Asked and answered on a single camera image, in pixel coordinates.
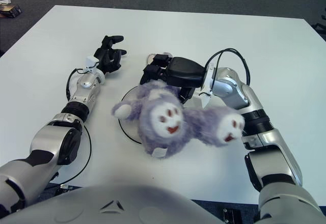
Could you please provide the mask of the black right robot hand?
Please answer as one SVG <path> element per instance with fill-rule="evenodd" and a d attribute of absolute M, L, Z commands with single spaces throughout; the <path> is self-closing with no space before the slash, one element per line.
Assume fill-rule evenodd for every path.
<path fill-rule="evenodd" d="M 169 86 L 180 88 L 178 98 L 183 104 L 192 98 L 196 88 L 203 85 L 206 76 L 203 66 L 182 57 L 151 54 L 147 62 L 140 84 L 162 80 Z"/>

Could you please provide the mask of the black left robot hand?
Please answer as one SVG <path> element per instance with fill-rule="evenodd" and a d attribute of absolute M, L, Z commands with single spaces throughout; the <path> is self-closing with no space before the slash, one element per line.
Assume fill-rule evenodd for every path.
<path fill-rule="evenodd" d="M 98 59 L 97 68 L 104 75 L 120 69 L 121 56 L 126 55 L 127 51 L 124 49 L 113 49 L 112 46 L 123 40 L 123 36 L 105 36 L 101 42 L 101 46 L 95 51 L 94 57 Z"/>

